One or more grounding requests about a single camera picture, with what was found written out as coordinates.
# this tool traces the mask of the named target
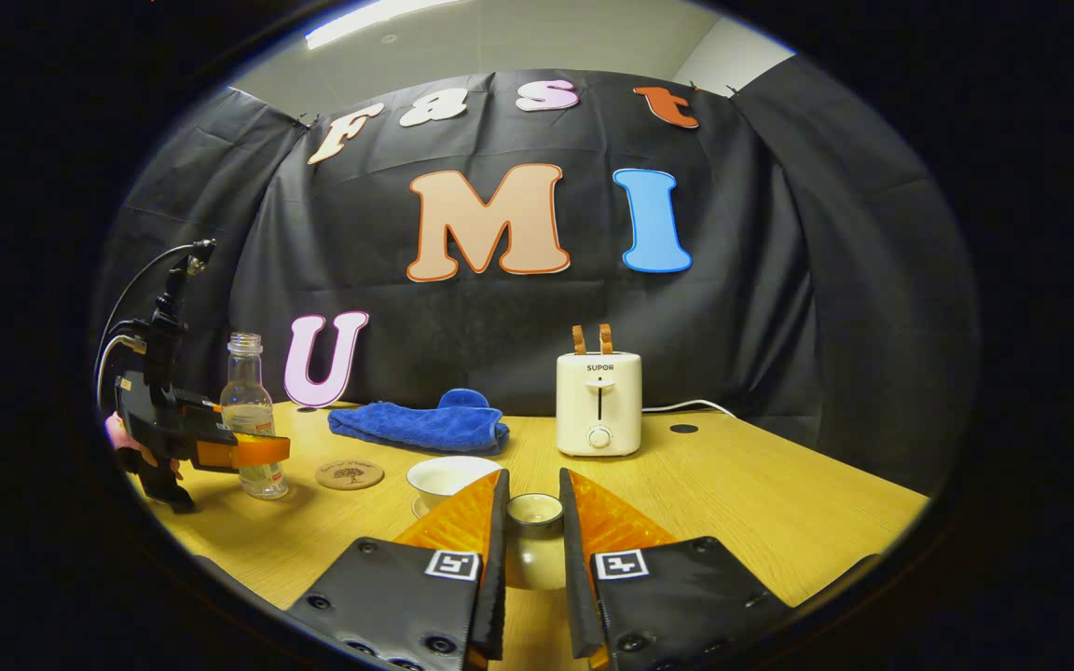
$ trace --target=pink letter u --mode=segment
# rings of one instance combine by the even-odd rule
[[[350,379],[350,360],[354,358],[354,338],[366,326],[365,311],[345,311],[334,318],[337,338],[334,358],[329,363],[329,378],[322,383],[309,379],[309,356],[317,332],[325,326],[320,315],[307,315],[293,320],[293,344],[289,345],[289,361],[285,365],[285,391],[299,405],[321,407],[337,400]]]

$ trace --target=letter m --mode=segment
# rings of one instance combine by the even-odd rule
[[[447,253],[447,233],[469,267],[484,272],[504,230],[508,250],[499,257],[499,267],[505,272],[566,271],[570,254],[557,245],[554,219],[554,184],[561,178],[560,166],[513,166],[484,205],[461,172],[422,174],[409,187],[421,196],[421,225],[417,260],[406,275],[413,281],[436,281],[459,272],[459,262]]]

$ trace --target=toaster knob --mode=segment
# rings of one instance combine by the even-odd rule
[[[587,431],[587,442],[591,442],[592,448],[606,448],[611,442],[611,431],[605,426],[592,426]]]

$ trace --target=glass bottle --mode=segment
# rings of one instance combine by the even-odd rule
[[[222,389],[222,423],[236,434],[274,436],[272,395],[264,389],[264,345],[256,333],[231,333],[227,385]],[[279,463],[238,469],[238,481],[257,499],[278,499],[289,491]]]

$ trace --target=blue letter i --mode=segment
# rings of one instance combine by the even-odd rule
[[[678,244],[670,188],[672,174],[655,170],[624,169],[612,175],[627,191],[633,216],[633,247],[624,251],[624,265],[639,272],[680,272],[691,264],[690,254]]]

